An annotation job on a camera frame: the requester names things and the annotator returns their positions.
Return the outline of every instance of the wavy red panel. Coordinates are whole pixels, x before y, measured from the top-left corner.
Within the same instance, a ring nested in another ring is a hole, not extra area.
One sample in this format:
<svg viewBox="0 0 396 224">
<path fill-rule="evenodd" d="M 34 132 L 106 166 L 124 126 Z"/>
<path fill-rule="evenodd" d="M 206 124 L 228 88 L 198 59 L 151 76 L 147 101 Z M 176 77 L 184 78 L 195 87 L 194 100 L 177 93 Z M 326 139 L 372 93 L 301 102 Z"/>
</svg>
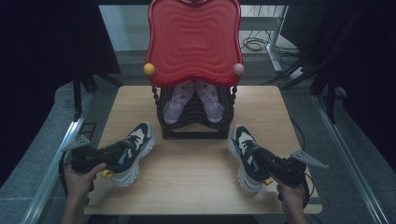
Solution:
<svg viewBox="0 0 396 224">
<path fill-rule="evenodd" d="M 243 63 L 238 43 L 240 7 L 235 0 L 154 0 L 149 8 L 151 39 L 146 63 L 157 87 L 202 80 L 220 87 L 237 85 L 233 72 Z"/>
</svg>

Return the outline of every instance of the metal frame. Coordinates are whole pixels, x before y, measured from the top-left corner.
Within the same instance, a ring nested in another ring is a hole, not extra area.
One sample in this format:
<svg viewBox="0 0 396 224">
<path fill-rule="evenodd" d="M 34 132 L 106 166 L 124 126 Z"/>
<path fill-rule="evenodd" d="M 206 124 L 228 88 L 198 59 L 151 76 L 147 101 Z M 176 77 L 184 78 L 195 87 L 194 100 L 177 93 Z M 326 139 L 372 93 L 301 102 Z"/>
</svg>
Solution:
<svg viewBox="0 0 396 224">
<path fill-rule="evenodd" d="M 282 72 L 282 67 L 280 66 L 279 59 L 276 57 L 275 46 L 287 10 L 288 6 L 283 6 L 283 9 L 278 17 L 242 17 L 241 26 L 239 27 L 239 30 L 241 31 L 274 31 L 271 35 L 270 43 L 267 44 L 265 48 L 276 73 Z"/>
<path fill-rule="evenodd" d="M 78 135 L 78 131 L 81 128 L 84 119 L 87 117 L 87 113 L 90 108 L 92 98 L 93 98 L 93 93 L 87 93 L 87 95 L 84 97 L 82 103 L 83 112 L 81 114 L 81 117 L 77 121 L 73 121 L 70 124 L 70 127 L 67 130 L 66 135 L 64 136 L 64 140 L 59 146 L 58 151 L 56 152 L 46 175 L 41 181 L 41 184 L 38 187 L 37 192 L 35 193 L 35 197 L 30 203 L 29 208 L 27 209 L 26 214 L 23 217 L 21 223 L 37 223 L 37 221 L 39 220 L 41 213 L 43 212 L 44 207 L 46 206 L 48 198 L 50 197 L 53 191 L 53 187 L 55 186 L 55 183 L 58 179 L 57 170 L 58 170 L 59 160 L 61 159 L 63 154 L 62 149 L 76 139 Z"/>
<path fill-rule="evenodd" d="M 349 148 L 344 141 L 342 135 L 338 131 L 337 126 L 333 124 L 327 116 L 327 113 L 325 112 L 326 106 L 321 100 L 321 97 L 313 95 L 312 101 L 317 107 L 317 110 L 322 117 L 324 124 L 329 130 L 329 134 L 332 137 L 332 140 L 334 141 L 341 155 L 341 158 L 344 160 L 344 164 L 346 165 L 346 168 L 348 169 L 352 180 L 354 181 L 359 193 L 361 194 L 361 197 L 366 203 L 367 209 L 373 217 L 374 222 L 389 223 L 387 216 L 383 211 L 381 204 L 379 203 L 379 200 L 376 198 L 373 189 L 370 187 L 369 183 L 364 178 L 364 175 L 361 173 L 361 169 L 355 162 L 355 159 L 353 159 L 353 156 L 350 153 Z"/>
</svg>

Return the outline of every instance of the aluminum rail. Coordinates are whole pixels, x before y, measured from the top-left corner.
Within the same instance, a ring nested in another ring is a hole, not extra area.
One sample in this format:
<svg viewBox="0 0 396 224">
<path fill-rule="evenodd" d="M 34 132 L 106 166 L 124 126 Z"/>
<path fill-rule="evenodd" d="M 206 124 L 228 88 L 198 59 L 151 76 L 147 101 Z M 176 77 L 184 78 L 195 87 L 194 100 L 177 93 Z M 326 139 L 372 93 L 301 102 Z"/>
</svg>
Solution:
<svg viewBox="0 0 396 224">
<path fill-rule="evenodd" d="M 41 213 L 46 206 L 47 200 L 50 197 L 53 187 L 58 179 L 58 167 L 59 167 L 59 160 L 62 157 L 62 148 L 66 147 L 68 144 L 74 141 L 77 137 L 79 129 L 84 122 L 84 119 L 87 117 L 88 110 L 90 108 L 90 104 L 92 102 L 93 93 L 87 93 L 85 95 L 84 100 L 82 102 L 82 114 L 81 118 L 77 121 L 74 121 L 70 124 L 69 129 L 67 130 L 66 135 L 64 136 L 64 140 L 62 141 L 61 145 L 56 152 L 52 163 L 49 166 L 49 169 L 44 176 L 43 180 L 41 181 L 40 186 L 38 187 L 37 192 L 35 193 L 35 197 L 33 198 L 32 202 L 29 205 L 29 208 L 26 211 L 25 216 L 21 223 L 37 223 L 39 220 Z"/>
<path fill-rule="evenodd" d="M 288 10 L 287 6 L 283 6 L 280 15 L 277 17 L 276 28 L 274 33 L 271 36 L 271 41 L 269 44 L 265 46 L 267 49 L 268 56 L 271 59 L 271 63 L 274 67 L 276 73 L 282 72 L 282 66 L 280 66 L 279 59 L 276 57 L 275 46 L 277 38 L 279 37 L 280 29 L 282 28 L 283 20 L 285 19 L 286 11 Z"/>
<path fill-rule="evenodd" d="M 364 178 L 364 175 L 361 173 L 361 169 L 356 163 L 355 159 L 353 159 L 352 154 L 349 151 L 349 148 L 344 141 L 342 135 L 337 129 L 335 124 L 332 124 L 329 117 L 326 114 L 326 107 L 323 104 L 320 96 L 313 95 L 312 100 L 317 107 L 319 114 L 321 115 L 327 129 L 329 130 L 329 134 L 332 136 L 332 140 L 334 141 L 342 159 L 344 160 L 344 164 L 348 169 L 352 180 L 355 182 L 355 185 L 358 191 L 361 194 L 371 216 L 375 223 L 389 223 L 387 216 L 385 215 L 379 200 L 376 198 L 373 189 L 368 184 L 367 180 Z"/>
</svg>

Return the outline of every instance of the pink shoe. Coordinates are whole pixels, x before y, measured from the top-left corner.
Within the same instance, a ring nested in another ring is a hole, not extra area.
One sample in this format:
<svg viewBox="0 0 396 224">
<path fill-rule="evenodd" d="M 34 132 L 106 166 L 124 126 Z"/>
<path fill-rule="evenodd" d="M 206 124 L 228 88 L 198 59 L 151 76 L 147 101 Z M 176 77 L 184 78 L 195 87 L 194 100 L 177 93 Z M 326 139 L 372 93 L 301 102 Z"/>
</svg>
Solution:
<svg viewBox="0 0 396 224">
<path fill-rule="evenodd" d="M 202 81 L 196 81 L 195 88 L 199 98 L 204 104 L 207 119 L 212 123 L 220 122 L 224 108 L 218 100 L 218 92 L 215 86 L 206 84 Z"/>
<path fill-rule="evenodd" d="M 193 81 L 187 81 L 178 84 L 173 93 L 172 99 L 168 101 L 163 110 L 163 119 L 168 124 L 174 124 L 178 121 L 183 112 L 184 105 L 194 95 L 195 84 Z"/>
</svg>

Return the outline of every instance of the pink ball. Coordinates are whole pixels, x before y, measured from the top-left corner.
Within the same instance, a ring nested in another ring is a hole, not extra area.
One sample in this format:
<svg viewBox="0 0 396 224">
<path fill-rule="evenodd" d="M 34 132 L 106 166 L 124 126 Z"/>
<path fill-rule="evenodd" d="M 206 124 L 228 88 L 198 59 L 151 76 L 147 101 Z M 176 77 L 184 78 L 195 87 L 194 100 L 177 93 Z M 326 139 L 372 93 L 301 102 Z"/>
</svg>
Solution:
<svg viewBox="0 0 396 224">
<path fill-rule="evenodd" d="M 242 74 L 244 74 L 245 71 L 245 67 L 244 65 L 242 65 L 241 63 L 236 63 L 233 66 L 233 72 L 237 75 L 237 76 L 241 76 Z"/>
</svg>

